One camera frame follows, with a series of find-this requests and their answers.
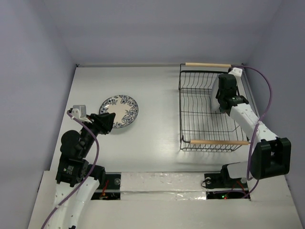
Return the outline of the blue patterned plate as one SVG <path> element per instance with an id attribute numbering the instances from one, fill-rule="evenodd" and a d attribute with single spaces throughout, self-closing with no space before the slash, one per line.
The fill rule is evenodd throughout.
<path id="1" fill-rule="evenodd" d="M 115 113 L 113 128 L 124 128 L 135 121 L 139 113 L 137 102 L 128 95 L 115 95 L 106 99 L 99 108 L 99 114 Z"/>

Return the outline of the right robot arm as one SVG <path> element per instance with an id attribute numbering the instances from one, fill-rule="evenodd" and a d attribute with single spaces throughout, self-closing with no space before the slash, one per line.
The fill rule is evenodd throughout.
<path id="1" fill-rule="evenodd" d="M 223 73 L 217 76 L 211 93 L 212 110 L 219 109 L 231 117 L 250 140 L 247 162 L 227 165 L 219 175 L 224 187 L 237 178 L 261 180 L 286 175 L 290 171 L 291 142 L 272 132 L 252 110 L 248 100 L 239 94 L 239 76 Z"/>

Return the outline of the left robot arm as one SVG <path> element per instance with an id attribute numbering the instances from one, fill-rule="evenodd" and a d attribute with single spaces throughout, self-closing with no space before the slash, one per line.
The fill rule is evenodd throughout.
<path id="1" fill-rule="evenodd" d="M 81 131 L 67 131 L 61 137 L 61 156 L 56 173 L 53 209 L 42 224 L 43 229 L 76 229 L 94 194 L 105 184 L 105 168 L 85 158 L 93 144 L 99 150 L 98 135 L 109 134 L 115 113 L 91 114 L 71 108 L 67 115 L 82 126 Z"/>

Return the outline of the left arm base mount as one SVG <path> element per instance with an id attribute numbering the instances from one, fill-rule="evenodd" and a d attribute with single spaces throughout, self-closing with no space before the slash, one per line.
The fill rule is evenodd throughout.
<path id="1" fill-rule="evenodd" d="M 105 182 L 100 185 L 91 200 L 120 200 L 121 173 L 106 173 Z"/>

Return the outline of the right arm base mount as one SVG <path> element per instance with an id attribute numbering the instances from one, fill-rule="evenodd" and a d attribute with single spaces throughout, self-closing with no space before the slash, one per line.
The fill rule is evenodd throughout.
<path id="1" fill-rule="evenodd" d="M 207 199 L 242 199 L 249 193 L 245 178 L 230 178 L 221 173 L 207 173 L 201 182 Z"/>

